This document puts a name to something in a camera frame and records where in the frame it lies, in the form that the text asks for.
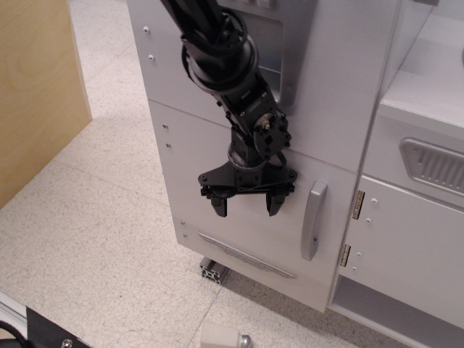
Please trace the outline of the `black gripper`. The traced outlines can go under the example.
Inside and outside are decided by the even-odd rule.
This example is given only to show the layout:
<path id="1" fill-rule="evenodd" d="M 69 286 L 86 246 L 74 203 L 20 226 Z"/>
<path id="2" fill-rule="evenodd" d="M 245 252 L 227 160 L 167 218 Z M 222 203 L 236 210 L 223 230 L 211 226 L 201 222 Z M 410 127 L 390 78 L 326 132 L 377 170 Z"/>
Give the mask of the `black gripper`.
<path id="1" fill-rule="evenodd" d="M 226 162 L 214 170 L 200 174 L 198 182 L 202 187 L 202 195 L 210 198 L 213 210 L 222 218 L 228 213 L 228 198 L 242 194 L 266 194 L 268 214 L 274 216 L 285 202 L 285 197 L 294 192 L 297 176 L 295 170 L 270 162 L 250 170 Z"/>

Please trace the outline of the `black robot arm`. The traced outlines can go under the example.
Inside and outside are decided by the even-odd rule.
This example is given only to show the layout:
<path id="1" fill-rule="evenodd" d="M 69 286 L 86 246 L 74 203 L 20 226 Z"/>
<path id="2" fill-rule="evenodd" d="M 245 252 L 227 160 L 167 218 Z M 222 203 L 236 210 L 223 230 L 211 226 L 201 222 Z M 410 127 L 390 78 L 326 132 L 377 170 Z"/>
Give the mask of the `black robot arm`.
<path id="1" fill-rule="evenodd" d="M 199 176 L 201 194 L 225 217 L 235 195 L 264 194 L 278 213 L 294 191 L 297 173 L 286 166 L 288 120 L 262 77 L 257 47 L 243 19 L 216 1 L 164 1 L 181 31 L 188 77 L 212 95 L 231 124 L 228 161 Z"/>

